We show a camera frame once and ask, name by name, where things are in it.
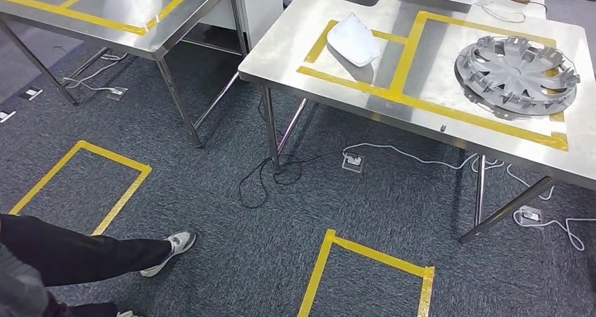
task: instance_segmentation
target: table leg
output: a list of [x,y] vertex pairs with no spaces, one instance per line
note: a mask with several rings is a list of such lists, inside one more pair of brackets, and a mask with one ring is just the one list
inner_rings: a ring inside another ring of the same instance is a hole
[[283,149],[283,146],[285,145],[285,142],[287,141],[287,139],[290,137],[290,134],[292,133],[294,126],[298,122],[298,118],[300,118],[300,115],[302,114],[302,111],[304,110],[304,106],[306,105],[307,101],[308,101],[308,99],[306,99],[306,98],[302,99],[302,102],[300,103],[300,105],[298,105],[298,110],[296,110],[296,113],[294,114],[292,121],[287,126],[287,129],[285,130],[285,133],[283,134],[281,141],[278,145],[278,155],[281,154],[281,150]]
[[190,134],[190,138],[192,139],[193,144],[197,148],[202,148],[203,146],[201,144],[201,140],[199,139],[199,136],[197,135],[197,131],[195,130],[195,127],[193,126],[193,122],[190,120],[190,117],[188,116],[188,113],[186,112],[186,109],[184,108],[184,104],[182,103],[182,100],[180,99],[180,93],[178,92],[178,88],[176,88],[174,79],[171,77],[171,73],[169,71],[169,68],[167,67],[165,58],[158,60],[157,66],[160,68],[160,72],[162,73],[162,76],[164,77],[164,81],[166,82],[166,85],[169,89],[171,97],[172,97],[172,99],[174,99],[174,103],[176,104],[176,107],[178,108],[178,111],[180,112],[180,115],[182,116],[182,120],[184,121],[184,126],[186,127],[186,130]]
[[540,195],[555,184],[555,180],[550,176],[545,176],[532,187],[526,189],[522,194],[518,195],[515,199],[509,201],[506,205],[501,207],[495,214],[490,215],[489,218],[482,221],[478,226],[475,226],[466,234],[460,238],[461,243],[467,243],[473,240],[476,236],[486,232],[497,222],[501,221],[507,216],[510,216],[518,210],[521,206],[525,205],[529,200]]
[[242,56],[246,57],[248,50],[246,48],[246,41],[244,39],[244,31],[242,28],[242,11],[240,10],[240,0],[230,0],[232,2],[232,12],[234,14],[234,23],[236,24],[236,32],[238,33],[238,41],[240,41],[240,52]]
[[239,75],[240,75],[240,73],[239,72],[236,72],[234,74],[234,76],[232,77],[232,79],[230,79],[230,81],[223,87],[223,89],[219,92],[219,94],[217,95],[217,97],[215,97],[215,99],[211,102],[211,105],[209,105],[209,107],[207,108],[207,110],[205,111],[205,113],[203,113],[201,115],[201,117],[199,118],[199,120],[197,120],[197,122],[194,123],[193,127],[195,129],[198,129],[199,126],[201,126],[201,124],[205,121],[205,119],[207,118],[207,116],[211,113],[211,111],[213,111],[213,109],[215,108],[215,106],[224,97],[224,95],[226,94],[226,92],[228,92],[228,90],[232,87],[232,84],[234,84],[234,82],[238,79],[238,76]]
[[476,212],[474,214],[474,227],[482,221],[482,201],[484,199],[484,173],[486,168],[486,157],[480,155],[478,158],[478,176],[476,179]]
[[50,79],[50,82],[54,84],[54,86],[59,90],[59,92],[64,96],[64,98],[66,98],[66,100],[69,103],[75,106],[79,105],[77,99],[75,99],[75,97],[73,97],[66,90],[66,88],[62,84],[60,84],[60,82],[54,77],[54,75],[52,75],[50,70],[48,70],[48,68],[38,59],[38,57],[36,57],[33,54],[33,52],[31,52],[31,50],[27,48],[27,46],[18,38],[18,36],[13,32],[13,30],[11,30],[10,27],[6,24],[6,22],[4,22],[4,20],[2,19],[0,19],[0,29],[4,30],[4,32],[8,35],[8,38],[10,38],[11,41],[13,41],[13,43],[19,48],[19,50],[21,50],[21,52],[25,56],[27,56],[29,60],[31,60],[33,65],[35,65],[37,69],[41,71],[41,73],[43,73],[46,77],[48,77],[48,79]]
[[[93,65],[93,63],[95,63],[99,58],[101,58],[101,56],[103,56],[106,52],[108,52],[108,48],[101,48],[100,51],[98,51],[95,55],[93,55],[93,57],[88,59],[81,66],[79,66],[79,68],[76,69],[70,76],[68,76],[68,78],[73,79],[76,76],[83,73],[83,71],[87,70],[91,65]],[[64,79],[64,82],[62,82],[62,86],[66,87],[70,83],[72,83],[72,82]]]
[[278,139],[276,138],[276,124],[273,121],[273,105],[271,103],[271,89],[263,86],[263,100],[265,101],[265,123],[273,173],[280,171],[278,155]]

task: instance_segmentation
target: table top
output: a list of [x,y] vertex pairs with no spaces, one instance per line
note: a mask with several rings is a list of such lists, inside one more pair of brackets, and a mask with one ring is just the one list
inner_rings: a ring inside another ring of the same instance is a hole
[[[334,21],[352,11],[381,48],[362,68],[326,44]],[[581,76],[573,104],[562,114],[528,117],[465,92],[455,59],[486,35],[556,45]],[[504,22],[479,6],[445,0],[294,0],[239,71],[274,95],[293,93],[596,189],[596,82],[585,32],[575,25],[530,16]]]
[[219,0],[0,0],[20,22],[159,60]]

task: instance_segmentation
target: yellow tape square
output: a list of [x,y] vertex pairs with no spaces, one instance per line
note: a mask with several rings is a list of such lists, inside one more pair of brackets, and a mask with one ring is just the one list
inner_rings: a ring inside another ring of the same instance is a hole
[[[500,133],[515,136],[517,138],[522,138],[542,145],[547,145],[558,150],[567,151],[569,149],[565,133],[552,132],[551,135],[548,136],[545,134],[530,131],[528,129],[512,126],[478,115],[472,115],[467,112],[456,110],[454,108],[449,108],[443,105],[439,105],[437,103],[405,95],[403,93],[403,87],[406,83],[406,77],[408,76],[410,66],[416,53],[418,42],[420,41],[420,37],[422,36],[422,31],[425,28],[427,20],[436,20],[439,22],[445,22],[453,25],[471,27],[474,29],[483,30],[487,32],[494,32],[506,36],[517,35],[521,37],[526,37],[527,39],[533,41],[547,44],[549,46],[556,46],[556,42],[553,39],[540,37],[532,34],[525,34],[523,32],[515,32],[512,30],[501,29],[498,27],[491,27],[489,25],[482,25],[474,22],[468,22],[465,20],[458,20],[457,18],[451,18],[444,15],[429,13],[427,11],[418,11],[416,18],[414,19],[413,26],[410,29],[410,34],[407,38],[372,30],[373,35],[375,35],[376,37],[405,45],[401,57],[399,58],[394,77],[391,81],[391,86],[388,89],[384,89],[382,87],[374,86],[371,84],[366,84],[363,82],[355,82],[349,79],[336,77],[334,75],[329,75],[328,73],[321,72],[306,66],[298,67],[297,72],[318,79],[322,79],[327,82],[332,82],[375,96],[379,96],[381,98],[387,99],[388,101],[393,101],[395,103],[404,104],[412,108],[419,108],[421,110],[433,112],[439,115],[443,115],[445,117],[450,117],[463,122],[484,127],[486,129],[491,129],[493,131],[498,131]],[[333,28],[335,24],[337,24],[337,21],[332,20],[329,22],[327,27],[325,27],[323,33],[317,39],[312,49],[309,51],[309,54],[305,57],[305,63],[314,63],[316,61],[317,57],[320,55],[321,51],[327,44],[327,33],[331,30],[331,28]],[[552,115],[550,119],[555,122],[564,121],[562,113]]]
[[69,17],[69,18],[74,18],[76,20],[82,20],[84,22],[89,22],[89,23],[92,23],[95,25],[108,27],[110,29],[130,32],[133,34],[138,34],[140,36],[143,36],[144,34],[149,32],[149,30],[154,28],[154,26],[156,26],[159,21],[166,18],[166,16],[168,16],[184,0],[171,0],[168,4],[166,4],[162,8],[162,10],[155,17],[151,18],[151,20],[149,20],[146,24],[141,25],[141,26],[129,25],[126,23],[117,22],[115,20],[110,20],[107,18],[95,16],[95,15],[90,15],[88,13],[81,13],[79,11],[74,11],[69,8],[72,4],[75,4],[80,0],[66,0],[58,6],[40,2],[40,1],[35,1],[35,0],[4,0],[4,1],[12,2],[15,4],[20,4],[23,6],[28,6],[30,8],[47,11],[49,13],[56,13],[58,15],[62,15],[62,16]]
[[100,155],[101,157],[105,157],[112,161],[118,162],[123,164],[124,166],[130,167],[132,169],[136,169],[140,172],[140,174],[136,177],[135,181],[128,187],[128,189],[122,194],[122,197],[116,202],[114,207],[110,209],[108,214],[103,218],[103,220],[99,223],[97,228],[91,233],[92,235],[101,235],[105,229],[110,225],[112,220],[118,215],[120,210],[124,207],[124,205],[128,202],[130,197],[136,192],[137,188],[145,181],[147,175],[151,172],[151,166],[146,164],[141,164],[140,162],[134,161],[128,157],[123,155],[119,155],[112,151],[106,150],[99,146],[93,145],[86,141],[79,141],[77,142],[59,161],[50,169],[50,171],[44,175],[44,177],[39,180],[33,188],[25,196],[17,202],[17,204],[8,212],[9,214],[18,214],[20,210],[43,188],[55,175],[64,167],[64,165],[77,153],[79,150],[85,149],[89,152],[95,153]]
[[302,304],[300,305],[300,310],[298,311],[298,317],[308,317],[311,312],[315,294],[318,289],[320,279],[323,276],[323,270],[325,269],[325,264],[327,263],[327,258],[329,257],[329,253],[333,244],[339,245],[346,250],[374,259],[375,261],[381,262],[388,266],[392,266],[401,271],[405,271],[406,273],[420,277],[422,279],[422,289],[420,290],[420,303],[418,304],[417,317],[428,317],[430,297],[432,294],[432,281],[434,279],[433,266],[417,266],[402,259],[389,256],[388,254],[383,254],[382,252],[371,249],[364,245],[359,245],[358,243],[345,240],[343,238],[338,238],[335,235],[335,231],[332,229],[328,229],[325,233],[325,238],[323,238],[323,243],[320,246],[315,267],[313,268],[313,273],[311,274],[311,279],[309,284],[306,286],[306,292],[304,293],[304,298],[302,299]]

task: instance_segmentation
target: white cable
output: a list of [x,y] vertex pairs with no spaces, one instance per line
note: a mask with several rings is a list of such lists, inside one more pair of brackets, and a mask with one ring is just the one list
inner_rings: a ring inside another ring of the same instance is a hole
[[470,159],[472,159],[473,157],[475,157],[475,156],[478,155],[478,153],[474,153],[474,154],[470,155],[466,160],[464,160],[464,162],[462,162],[461,165],[459,165],[459,166],[452,166],[452,165],[447,164],[447,163],[442,162],[442,161],[432,161],[432,160],[426,161],[426,160],[422,160],[419,157],[416,157],[414,155],[411,155],[411,154],[408,154],[408,153],[403,152],[401,150],[398,150],[397,148],[395,148],[394,146],[391,146],[391,145],[375,145],[374,143],[358,143],[356,145],[348,146],[348,147],[346,147],[346,148],[344,148],[342,150],[342,154],[344,155],[345,158],[348,158],[348,156],[346,154],[346,151],[347,150],[349,150],[350,148],[356,148],[356,147],[361,147],[361,146],[370,146],[370,147],[376,147],[376,148],[391,148],[391,149],[395,150],[396,152],[398,152],[400,154],[403,154],[406,157],[411,157],[413,159],[416,159],[418,162],[421,162],[423,164],[442,164],[443,166],[449,167],[451,169],[462,169],[465,166],[465,164],[467,164],[467,162],[470,161]]
[[521,24],[523,22],[526,22],[526,14],[525,13],[520,13],[519,11],[510,11],[510,13],[515,13],[517,15],[521,15],[521,20],[510,20],[509,18],[503,17],[501,15],[499,15],[498,13],[496,13],[495,11],[491,10],[487,5],[489,4],[497,4],[497,3],[488,3],[488,4],[480,4],[480,3],[475,3],[477,6],[481,7],[482,10],[484,10],[484,12],[486,12],[487,14],[493,16],[494,18],[498,19],[498,20],[502,20],[503,22],[508,22],[508,23],[516,23],[516,24]]
[[99,75],[100,73],[102,73],[102,72],[106,71],[106,70],[107,70],[107,69],[109,69],[110,67],[112,67],[112,66],[114,66],[114,65],[118,64],[118,63],[119,63],[121,60],[125,59],[127,56],[128,56],[128,53],[125,53],[125,54],[124,54],[122,57],[118,57],[118,56],[116,56],[116,55],[109,55],[109,54],[104,54],[104,55],[102,55],[102,56],[100,57],[101,59],[103,59],[103,60],[109,60],[109,61],[111,61],[111,62],[113,62],[113,63],[111,63],[111,64],[109,64],[109,65],[106,65],[106,66],[102,67],[101,69],[99,69],[99,70],[97,70],[95,73],[93,73],[91,76],[85,77],[85,78],[83,78],[83,79],[72,79],[72,78],[66,78],[66,77],[65,77],[65,78],[63,78],[63,80],[68,80],[69,82],[74,82],[74,83],[76,83],[76,84],[74,84],[74,85],[68,85],[68,86],[66,86],[66,88],[67,88],[67,89],[73,89],[73,88],[75,88],[75,87],[78,87],[79,85],[83,85],[83,86],[85,86],[86,88],[88,88],[88,89],[90,89],[90,90],[93,90],[93,91],[102,91],[102,90],[109,90],[109,91],[112,91],[112,90],[111,90],[111,88],[107,88],[107,87],[106,87],[106,88],[95,89],[95,88],[92,88],[92,87],[90,87],[89,85],[85,84],[84,82],[85,82],[85,81],[87,81],[87,80],[89,80],[89,79],[91,79],[91,78],[94,78],[94,77],[96,77],[97,75]]
[[82,82],[82,81],[79,81],[79,80],[74,80],[74,79],[70,79],[70,78],[63,78],[63,79],[64,79],[64,80],[68,80],[69,82],[76,82],[76,83],[77,83],[77,86],[78,86],[78,85],[82,85],[82,86],[85,86],[86,88],[88,88],[88,89],[90,89],[90,90],[93,90],[93,91],[104,91],[104,90],[106,90],[106,91],[113,92],[113,91],[115,90],[115,89],[114,89],[114,88],[112,88],[112,87],[91,87],[91,86],[89,86],[89,85],[85,84],[85,83],[84,83],[84,82]]
[[[462,162],[462,164],[461,164],[461,165],[459,165],[459,166],[452,166],[452,165],[450,165],[450,164],[448,164],[448,163],[445,163],[445,162],[442,162],[442,161],[433,161],[433,160],[428,160],[428,161],[426,161],[426,160],[422,160],[422,159],[420,159],[419,157],[417,157],[417,156],[415,156],[415,155],[411,155],[411,154],[409,154],[409,153],[406,153],[406,152],[403,152],[402,150],[399,150],[399,149],[395,148],[395,147],[394,147],[394,146],[392,146],[392,145],[377,145],[377,144],[374,144],[374,143],[358,143],[358,144],[356,144],[356,145],[351,145],[351,146],[348,146],[348,147],[346,147],[346,148],[344,148],[344,149],[342,150],[342,154],[344,155],[344,157],[345,157],[345,158],[348,158],[348,156],[347,156],[347,154],[346,154],[346,151],[347,151],[347,150],[349,150],[349,149],[351,149],[351,148],[361,147],[361,146],[370,146],[370,147],[376,147],[376,148],[391,148],[392,150],[395,150],[396,152],[398,152],[398,153],[400,153],[400,154],[403,154],[403,155],[405,155],[406,157],[411,157],[411,158],[413,158],[413,159],[415,159],[415,160],[417,160],[418,162],[421,162],[421,163],[423,163],[423,164],[441,164],[441,165],[443,165],[443,166],[445,166],[445,167],[449,167],[449,168],[451,168],[451,169],[462,169],[462,168],[463,168],[463,167],[464,167],[464,166],[465,166],[465,165],[466,165],[466,164],[467,164],[467,163],[468,163],[468,162],[469,162],[469,161],[470,161],[472,158],[475,158],[475,159],[472,161],[472,163],[470,164],[470,168],[472,168],[472,171],[473,171],[474,173],[478,173],[478,169],[477,169],[477,168],[474,168],[474,164],[476,164],[476,163],[477,163],[477,161],[478,161],[478,159],[479,159],[478,153],[474,153],[474,154],[470,155],[470,156],[469,156],[469,157],[468,157],[466,160],[464,160],[464,162]],[[485,171],[487,171],[487,170],[489,170],[489,169],[492,169],[492,168],[497,168],[497,167],[501,167],[501,166],[505,165],[505,163],[504,163],[504,162],[499,162],[499,160],[495,160],[495,161],[493,161],[493,162],[486,162],[486,164],[488,164],[489,166],[487,166],[487,167],[484,167],[484,170],[485,170]],[[513,173],[510,171],[510,168],[511,168],[511,164],[509,164],[509,165],[507,166],[507,168],[505,169],[505,171],[507,172],[507,174],[509,174],[509,175],[510,175],[512,178],[514,178],[514,179],[518,180],[519,182],[521,182],[522,184],[524,184],[526,187],[531,187],[529,183],[525,182],[525,181],[524,181],[522,178],[520,178],[520,177],[516,176],[515,174],[513,174]],[[544,201],[548,201],[548,200],[550,200],[550,198],[552,197],[552,192],[553,192],[553,190],[554,190],[554,189],[555,189],[555,187],[553,186],[553,187],[551,187],[551,188],[550,188],[550,191],[548,192],[548,195],[547,195],[547,196],[542,196],[542,195],[539,195],[538,197],[539,197],[540,199],[544,200]]]
[[[399,149],[395,148],[392,145],[376,145],[374,143],[358,143],[356,145],[348,146],[348,147],[346,147],[346,148],[344,148],[342,150],[342,154],[344,155],[344,157],[348,157],[347,154],[346,154],[346,151],[347,150],[352,149],[352,148],[356,148],[356,147],[361,147],[361,146],[370,146],[370,147],[376,147],[376,148],[391,148],[392,150],[395,150],[396,152],[398,152],[400,154],[403,154],[406,157],[411,157],[411,158],[413,158],[413,159],[415,159],[418,162],[421,162],[423,164],[441,164],[441,165],[443,165],[445,167],[449,167],[451,169],[462,169],[472,158],[475,158],[474,160],[472,160],[472,163],[470,164],[470,167],[472,168],[472,171],[474,171],[476,173],[478,172],[478,169],[475,169],[474,168],[474,164],[476,164],[477,161],[478,161],[478,159],[479,159],[478,153],[474,153],[474,154],[470,155],[459,166],[452,166],[452,165],[447,164],[447,163],[442,162],[442,161],[432,161],[432,160],[426,161],[426,160],[422,160],[419,157],[416,157],[415,155],[411,155],[411,154],[408,154],[406,152],[403,152],[402,150],[399,150]],[[486,164],[488,164],[489,166],[484,167],[484,170],[488,170],[488,169],[491,169],[491,168],[501,167],[505,163],[504,162],[499,162],[499,160],[495,160],[493,162],[486,162]],[[515,174],[513,174],[510,171],[510,168],[511,168],[511,164],[509,164],[505,168],[505,171],[507,172],[507,174],[509,174],[512,178],[514,178],[514,179],[518,180],[519,182],[521,182],[522,184],[524,184],[526,187],[530,187],[530,185],[527,182],[525,182],[522,178],[520,178],[520,177],[516,176]],[[554,189],[555,189],[554,186],[550,188],[550,191],[548,192],[548,196],[543,197],[542,195],[539,195],[540,199],[542,199],[544,201],[550,200],[550,198],[552,197],[552,192],[553,192]],[[558,222],[557,220],[552,220],[552,221],[549,221],[549,222],[547,222],[545,224],[523,224],[518,219],[518,216],[521,216],[522,213],[523,213],[523,211],[521,209],[518,209],[517,211],[515,211],[513,213],[513,219],[515,220],[515,223],[516,224],[519,224],[522,227],[546,227],[546,226],[549,226],[551,224],[557,224],[557,225],[559,225],[567,233],[567,235],[569,237],[569,242],[571,242],[571,244],[574,246],[574,248],[576,248],[577,250],[579,250],[581,252],[585,249],[585,245],[583,244],[583,241],[579,237],[577,237],[577,235],[575,235],[575,234],[573,234],[571,232],[571,229],[569,228],[569,222],[570,221],[596,222],[596,219],[575,219],[575,218],[568,218],[568,219],[565,219],[565,226],[563,226],[563,224],[560,223],[560,222]]]
[[[512,173],[512,172],[509,170],[509,168],[511,168],[511,164],[508,164],[508,165],[507,165],[507,168],[505,168],[505,171],[507,172],[507,174],[509,174],[509,175],[510,175],[512,178],[514,178],[514,179],[518,180],[519,182],[523,183],[524,185],[526,185],[526,187],[530,187],[530,184],[529,184],[529,183],[525,182],[525,181],[524,181],[522,178],[520,178],[520,177],[516,176],[515,174],[513,174],[513,173]],[[540,199],[544,200],[544,201],[548,201],[548,200],[550,200],[550,198],[552,197],[552,191],[553,191],[554,189],[555,189],[555,187],[553,186],[553,187],[551,187],[551,188],[550,188],[550,191],[548,192],[548,195],[546,195],[546,196],[539,195],[538,197],[539,197]]]
[[569,217],[567,219],[565,219],[565,226],[563,226],[563,224],[561,222],[558,222],[557,220],[551,220],[548,221],[545,224],[523,224],[519,219],[518,216],[521,216],[524,213],[523,210],[518,209],[513,213],[513,219],[515,220],[515,223],[522,226],[522,227],[546,227],[549,226],[551,224],[557,224],[559,225],[559,227],[561,227],[561,229],[563,229],[566,233],[567,236],[569,237],[569,242],[571,242],[571,245],[574,246],[574,248],[576,248],[577,250],[579,250],[580,252],[582,252],[583,250],[585,250],[585,245],[583,244],[583,241],[575,234],[573,234],[571,232],[571,227],[569,227],[569,222],[571,221],[575,221],[575,222],[596,222],[596,219],[576,219],[573,217]]
[[[478,169],[477,168],[474,168],[474,165],[478,162],[478,159],[479,158],[480,157],[477,155],[476,156],[476,159],[474,159],[474,161],[472,161],[472,163],[470,164],[470,167],[472,168],[472,171],[474,173],[478,173]],[[488,167],[484,167],[484,170],[485,171],[488,171],[491,168],[501,167],[501,166],[503,166],[505,164],[504,162],[500,162],[499,163],[499,160],[497,160],[497,159],[495,159],[495,161],[493,161],[493,162],[486,161],[485,163],[489,165]]]

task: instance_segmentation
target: gray carpet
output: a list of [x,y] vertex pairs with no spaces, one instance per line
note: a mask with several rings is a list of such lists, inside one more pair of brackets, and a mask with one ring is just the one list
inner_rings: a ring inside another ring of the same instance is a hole
[[[61,76],[96,48],[75,49],[52,70]],[[186,44],[167,60],[196,117],[233,74],[238,58]],[[16,99],[17,115],[0,126],[0,210],[7,212],[78,140],[149,164],[153,171],[106,233],[162,238],[195,229],[199,243],[154,278],[119,278],[53,289],[69,304],[116,301],[145,316],[295,316],[325,230],[421,266],[436,267],[430,316],[593,316],[596,235],[576,225],[585,252],[558,228],[521,228],[511,219],[462,246],[472,225],[475,175],[424,165],[388,150],[361,148],[362,174],[341,169],[334,154],[304,166],[291,186],[276,186],[264,170],[269,199],[245,209],[238,182],[266,157],[258,88],[237,82],[201,128],[196,150],[182,128],[156,65],[127,58],[96,85],[129,88],[120,101],[79,91],[68,106],[43,78],[32,102]],[[286,124],[299,100],[274,94]],[[287,145],[306,159],[352,143],[394,143],[421,158],[457,164],[471,154],[323,105],[308,104]],[[540,176],[518,170],[535,181]],[[88,233],[136,172],[77,153],[23,210]],[[264,194],[253,176],[246,201]],[[523,191],[502,169],[488,173],[486,210]],[[548,202],[531,204],[548,218],[596,217],[595,194],[563,184]],[[312,316],[414,316],[420,280],[334,247]]]
[[[78,39],[17,22],[10,22],[9,25],[46,65],[53,65],[82,43]],[[19,51],[4,31],[0,31],[0,67],[0,103],[39,75],[38,69]]]

